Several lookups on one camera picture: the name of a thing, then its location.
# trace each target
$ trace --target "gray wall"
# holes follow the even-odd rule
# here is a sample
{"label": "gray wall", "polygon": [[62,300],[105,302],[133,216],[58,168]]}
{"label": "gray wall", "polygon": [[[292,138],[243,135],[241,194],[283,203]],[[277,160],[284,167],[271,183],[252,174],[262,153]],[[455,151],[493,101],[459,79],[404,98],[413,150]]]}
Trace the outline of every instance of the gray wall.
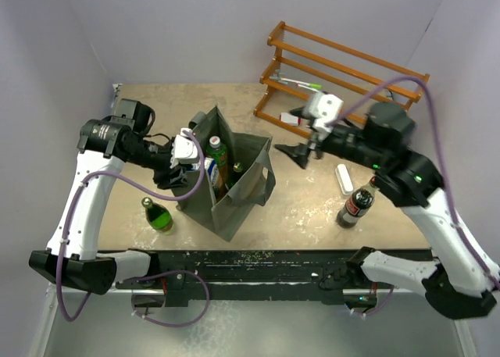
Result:
{"label": "gray wall", "polygon": [[[443,0],[409,66],[430,73],[458,209],[484,250],[500,262],[500,0]],[[412,107],[414,145],[434,155],[426,106]],[[500,349],[500,309],[472,322],[481,356]]]}
{"label": "gray wall", "polygon": [[45,248],[73,178],[80,126],[112,88],[68,0],[0,0],[0,345],[26,356],[47,281],[28,268]]}
{"label": "gray wall", "polygon": [[273,54],[267,36],[280,20],[405,64],[441,2],[70,1],[112,81],[128,83],[256,82]]}

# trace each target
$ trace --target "red label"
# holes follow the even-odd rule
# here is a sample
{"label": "red label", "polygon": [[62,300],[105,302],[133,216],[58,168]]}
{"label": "red label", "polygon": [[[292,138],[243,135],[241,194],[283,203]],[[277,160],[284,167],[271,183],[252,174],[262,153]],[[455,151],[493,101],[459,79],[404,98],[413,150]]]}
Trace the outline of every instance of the red label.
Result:
{"label": "red label", "polygon": [[353,216],[358,215],[359,207],[352,203],[352,197],[349,197],[349,199],[345,203],[345,207],[347,208],[347,211],[349,211],[349,214]]}

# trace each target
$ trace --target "bag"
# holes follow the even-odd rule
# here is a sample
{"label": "bag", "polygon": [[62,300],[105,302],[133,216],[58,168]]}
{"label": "bag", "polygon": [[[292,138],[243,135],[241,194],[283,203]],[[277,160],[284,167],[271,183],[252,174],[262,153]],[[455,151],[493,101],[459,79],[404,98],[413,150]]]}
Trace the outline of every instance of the bag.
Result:
{"label": "bag", "polygon": [[[228,166],[240,162],[245,173],[241,179],[216,202],[207,176],[190,198],[178,202],[177,208],[197,223],[210,229],[226,241],[230,241],[243,224],[254,205],[264,206],[276,185],[269,157],[270,137],[234,133],[221,111],[215,106],[209,113],[199,112],[189,123],[204,153],[209,139],[219,136],[228,150]],[[187,173],[187,187],[173,189],[174,195],[184,195],[196,183],[198,170]]]}

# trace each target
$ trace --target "table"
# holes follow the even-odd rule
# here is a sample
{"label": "table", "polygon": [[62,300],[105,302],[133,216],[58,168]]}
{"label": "table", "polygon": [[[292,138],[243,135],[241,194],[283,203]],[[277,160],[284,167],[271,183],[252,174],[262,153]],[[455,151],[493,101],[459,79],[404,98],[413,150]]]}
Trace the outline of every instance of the table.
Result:
{"label": "table", "polygon": [[[264,91],[261,84],[141,84],[123,85],[120,97],[137,99],[156,111],[152,134],[174,135],[198,111],[208,112],[217,104],[234,131],[273,136],[273,143],[303,142],[303,138],[253,116]],[[346,104],[358,98],[332,92]],[[302,104],[298,98],[277,93],[266,111],[278,116]],[[144,195],[117,181],[102,222],[99,249],[428,248],[420,231],[382,194],[377,194],[372,209],[355,228],[344,230],[335,223],[346,199],[334,174],[335,167],[346,164],[355,188],[370,179],[369,169],[325,155],[323,160],[311,160],[302,170],[275,148],[271,148],[270,158],[277,178],[274,192],[265,207],[253,208],[231,242],[177,211],[174,202],[162,202],[173,215],[174,232],[169,236],[158,234],[145,220],[141,206]],[[155,189],[151,170],[128,163],[122,174]]]}

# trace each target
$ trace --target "gray floor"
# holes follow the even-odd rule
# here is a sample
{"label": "gray floor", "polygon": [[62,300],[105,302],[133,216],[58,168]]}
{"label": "gray floor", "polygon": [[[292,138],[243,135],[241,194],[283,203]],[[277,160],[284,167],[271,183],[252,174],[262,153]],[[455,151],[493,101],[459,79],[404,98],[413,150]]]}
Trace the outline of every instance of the gray floor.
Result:
{"label": "gray floor", "polygon": [[[68,297],[70,307],[75,295]],[[154,309],[168,322],[194,318],[186,309]],[[343,306],[316,302],[213,302],[192,327],[166,329],[131,316],[130,294],[93,296],[78,321],[58,314],[46,356],[290,357],[462,356],[454,323],[420,297],[396,294],[387,307],[361,320]]]}

